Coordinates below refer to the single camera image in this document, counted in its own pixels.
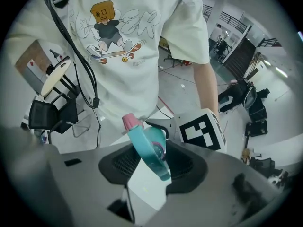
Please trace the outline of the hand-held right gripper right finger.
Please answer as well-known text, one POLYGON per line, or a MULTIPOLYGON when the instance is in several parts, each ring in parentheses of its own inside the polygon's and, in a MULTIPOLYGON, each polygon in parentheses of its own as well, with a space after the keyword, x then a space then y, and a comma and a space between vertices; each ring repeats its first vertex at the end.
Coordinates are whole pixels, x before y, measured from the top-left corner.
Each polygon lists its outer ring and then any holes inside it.
POLYGON ((193 159, 193 177, 167 187, 153 227, 258 227, 282 203, 267 178, 230 155, 172 141, 167 150, 193 159))

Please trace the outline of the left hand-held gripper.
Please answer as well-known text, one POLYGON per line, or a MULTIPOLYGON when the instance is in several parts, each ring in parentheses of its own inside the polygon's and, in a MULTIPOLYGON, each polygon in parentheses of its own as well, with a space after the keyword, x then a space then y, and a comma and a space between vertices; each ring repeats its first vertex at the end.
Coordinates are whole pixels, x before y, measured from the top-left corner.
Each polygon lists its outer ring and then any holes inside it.
POLYGON ((145 123, 163 130, 166 139, 227 153, 226 137, 219 120, 210 109, 179 113, 172 119, 149 118, 145 123))

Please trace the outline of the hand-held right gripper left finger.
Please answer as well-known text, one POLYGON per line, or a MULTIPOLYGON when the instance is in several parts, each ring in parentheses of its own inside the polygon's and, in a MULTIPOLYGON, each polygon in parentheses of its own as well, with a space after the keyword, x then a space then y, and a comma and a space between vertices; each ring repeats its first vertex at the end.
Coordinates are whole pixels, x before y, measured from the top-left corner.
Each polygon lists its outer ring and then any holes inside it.
POLYGON ((140 157, 129 143, 61 154, 56 181, 75 223, 138 223, 142 201, 128 181, 140 157))

